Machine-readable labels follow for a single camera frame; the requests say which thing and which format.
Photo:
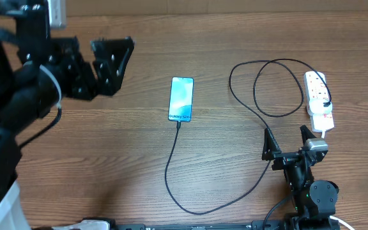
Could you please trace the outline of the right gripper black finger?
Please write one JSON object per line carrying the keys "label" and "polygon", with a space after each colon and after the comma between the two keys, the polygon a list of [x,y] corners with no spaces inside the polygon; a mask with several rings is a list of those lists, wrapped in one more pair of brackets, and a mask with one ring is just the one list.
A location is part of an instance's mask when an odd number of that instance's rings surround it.
{"label": "right gripper black finger", "polygon": [[302,125],[300,127],[300,131],[301,131],[303,144],[305,144],[308,139],[316,138],[316,136],[309,130],[309,128],[306,125]]}
{"label": "right gripper black finger", "polygon": [[275,140],[272,131],[269,128],[264,130],[264,144],[262,152],[262,160],[275,160],[282,153],[277,141]]}

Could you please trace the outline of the white power strip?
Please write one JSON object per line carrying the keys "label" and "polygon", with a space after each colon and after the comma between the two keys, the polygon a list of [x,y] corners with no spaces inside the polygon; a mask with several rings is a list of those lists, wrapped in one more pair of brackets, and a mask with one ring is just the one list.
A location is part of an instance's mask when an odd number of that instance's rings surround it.
{"label": "white power strip", "polygon": [[307,112],[313,132],[326,132],[334,127],[333,105],[325,107],[330,97],[325,86],[326,77],[321,72],[309,71],[303,76],[307,101]]}

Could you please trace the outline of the Samsung Galaxy smartphone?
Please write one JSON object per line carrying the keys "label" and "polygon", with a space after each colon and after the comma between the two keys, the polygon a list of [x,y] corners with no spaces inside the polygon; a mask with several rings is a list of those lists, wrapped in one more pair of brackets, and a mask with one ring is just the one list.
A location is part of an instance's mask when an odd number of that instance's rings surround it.
{"label": "Samsung Galaxy smartphone", "polygon": [[169,99],[169,121],[190,122],[192,118],[192,102],[194,79],[190,77],[173,77]]}

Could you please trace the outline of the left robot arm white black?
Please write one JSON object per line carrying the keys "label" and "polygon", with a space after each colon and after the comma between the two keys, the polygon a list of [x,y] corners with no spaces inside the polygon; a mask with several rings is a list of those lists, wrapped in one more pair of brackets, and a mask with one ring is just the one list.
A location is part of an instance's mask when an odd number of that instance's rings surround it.
{"label": "left robot arm white black", "polygon": [[16,136],[63,98],[90,101],[122,85],[134,50],[131,37],[94,40],[86,62],[76,38],[53,38],[65,24],[62,1],[0,1],[0,229],[28,229],[16,168]]}

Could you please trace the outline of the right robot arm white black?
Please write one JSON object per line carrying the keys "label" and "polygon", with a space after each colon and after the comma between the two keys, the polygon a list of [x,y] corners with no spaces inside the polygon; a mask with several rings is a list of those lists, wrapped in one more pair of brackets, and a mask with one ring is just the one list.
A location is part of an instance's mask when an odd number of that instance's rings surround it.
{"label": "right robot arm white black", "polygon": [[[261,229],[321,229],[338,230],[339,222],[332,219],[338,200],[339,187],[332,181],[315,180],[311,167],[320,163],[328,153],[328,144],[322,137],[316,137],[305,125],[300,127],[303,146],[289,153],[281,151],[272,131],[264,130],[262,159],[273,163],[274,171],[284,173],[291,193],[279,201],[260,224]],[[295,207],[294,213],[287,213],[282,220],[270,221],[272,213],[288,201]]]}

